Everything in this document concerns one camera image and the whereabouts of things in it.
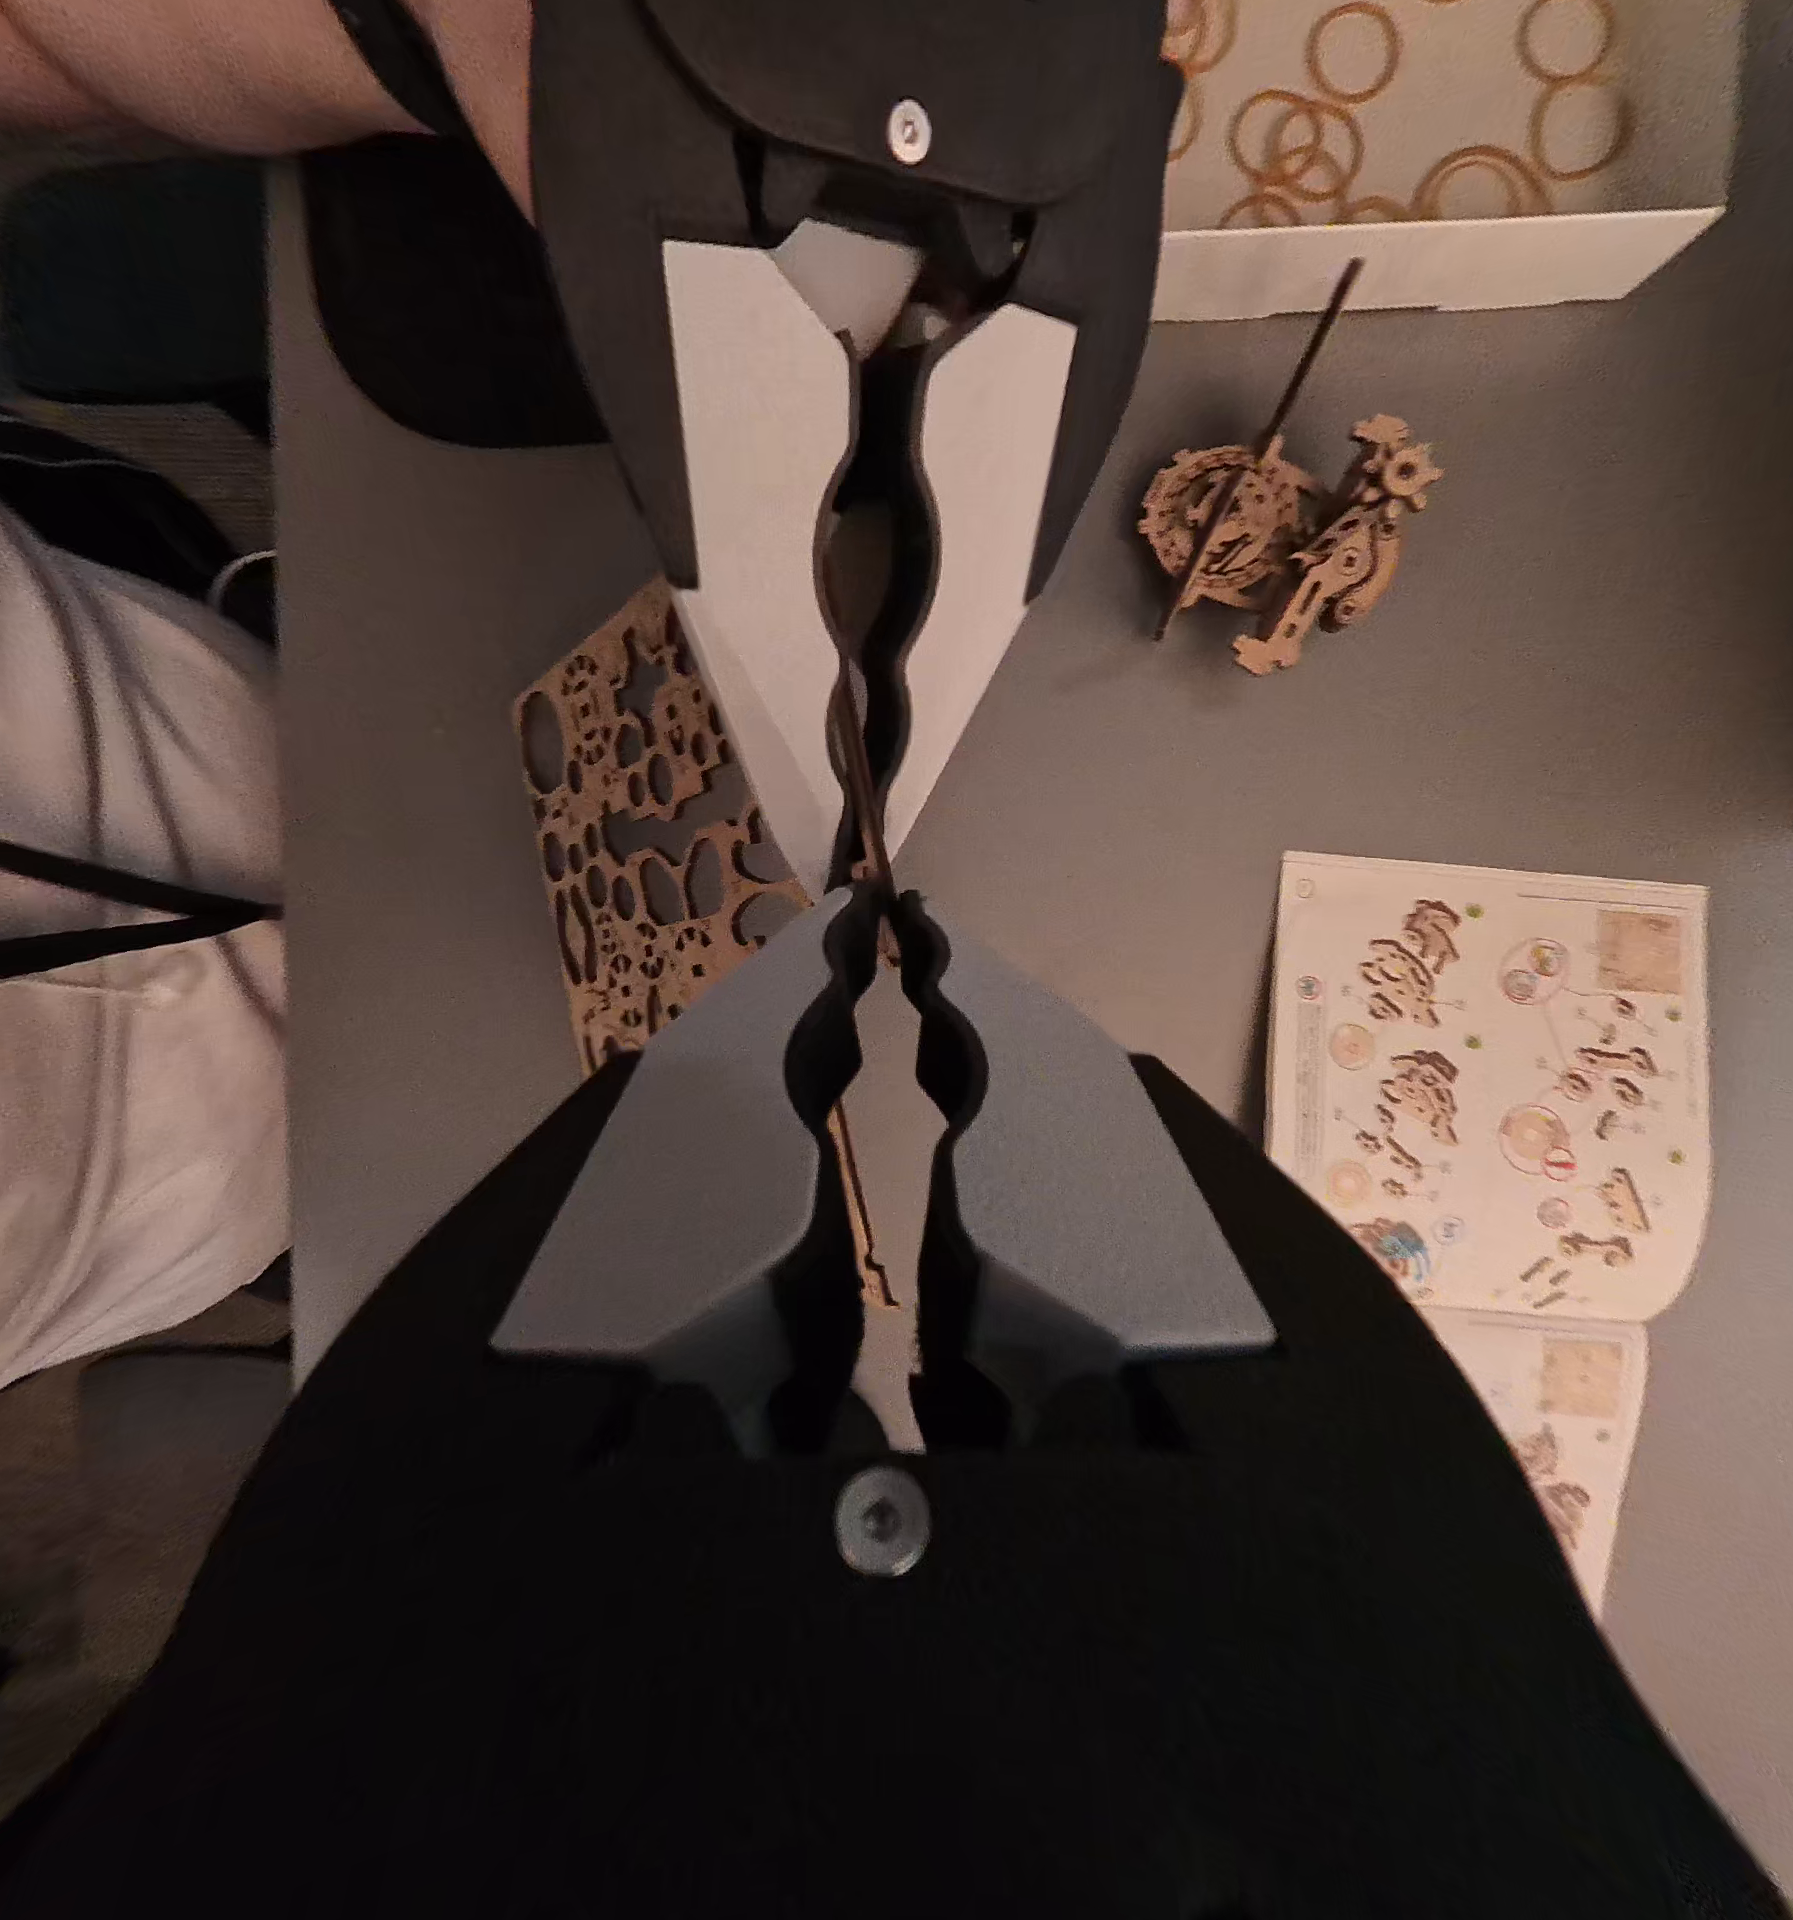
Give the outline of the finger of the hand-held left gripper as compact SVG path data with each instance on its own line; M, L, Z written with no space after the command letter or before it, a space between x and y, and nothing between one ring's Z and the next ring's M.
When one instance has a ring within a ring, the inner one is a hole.
M1071 346L1070 322L1007 303L912 359L889 588L859 659L889 853L1023 625Z
M836 223L774 247L668 238L663 266L694 552L678 613L777 849L825 894L844 800L816 549L856 439L848 323L870 307L875 241Z

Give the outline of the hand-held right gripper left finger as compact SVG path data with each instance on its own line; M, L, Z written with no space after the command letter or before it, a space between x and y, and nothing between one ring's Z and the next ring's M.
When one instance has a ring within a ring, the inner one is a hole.
M831 1117L881 897L839 887L637 1054L490 1347L704 1388L739 1433L823 1452L864 1308Z

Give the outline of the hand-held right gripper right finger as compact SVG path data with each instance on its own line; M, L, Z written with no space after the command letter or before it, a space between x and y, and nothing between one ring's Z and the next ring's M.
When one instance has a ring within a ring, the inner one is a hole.
M1132 1056L903 894L892 923L942 1115L917 1259L927 1448L1005 1448L1077 1379L1267 1354L1275 1329Z

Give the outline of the person's left forearm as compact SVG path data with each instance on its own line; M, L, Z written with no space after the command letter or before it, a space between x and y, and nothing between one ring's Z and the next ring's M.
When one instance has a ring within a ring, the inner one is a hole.
M534 216L528 2L0 2L0 125L279 158L462 131Z

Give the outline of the assembled wooden mechanical model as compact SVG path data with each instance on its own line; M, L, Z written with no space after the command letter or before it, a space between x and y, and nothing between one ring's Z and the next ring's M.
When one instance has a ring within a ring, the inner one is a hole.
M1294 667L1318 631L1339 633L1388 594L1405 529L1445 472L1405 417L1348 427L1352 454L1332 486L1296 466L1285 427L1329 343L1365 260L1351 258L1258 431L1243 445L1179 448L1143 496L1138 536L1169 583L1152 640L1198 604L1248 613L1231 637L1254 678Z

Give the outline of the printed instruction booklet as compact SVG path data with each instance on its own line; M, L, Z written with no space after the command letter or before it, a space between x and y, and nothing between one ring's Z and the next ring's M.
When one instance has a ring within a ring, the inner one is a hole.
M1489 1409L1599 1614L1713 1188L1708 894L1281 859L1267 1154Z

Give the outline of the pile of tan rubber bands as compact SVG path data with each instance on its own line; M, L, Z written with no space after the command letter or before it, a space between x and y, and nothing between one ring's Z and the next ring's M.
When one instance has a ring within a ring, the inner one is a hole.
M1638 110L1607 2L1171 2L1169 226L1606 210Z

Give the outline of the white cardboard box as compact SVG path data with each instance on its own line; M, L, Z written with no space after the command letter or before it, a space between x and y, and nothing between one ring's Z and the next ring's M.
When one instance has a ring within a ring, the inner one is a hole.
M1365 271L1351 303L1362 309L1489 311L1612 301L1640 289L1725 210L1748 8L1607 4L1622 8L1638 116L1606 210L1177 233L1169 226L1169 165L1152 317L1313 314L1355 255L1365 260Z

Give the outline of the black striped cloth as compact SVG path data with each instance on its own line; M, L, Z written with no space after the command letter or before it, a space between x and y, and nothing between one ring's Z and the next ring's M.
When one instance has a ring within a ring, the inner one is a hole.
M79 559L170 588L275 644L277 557L234 549L211 514L142 463L0 401L0 504Z

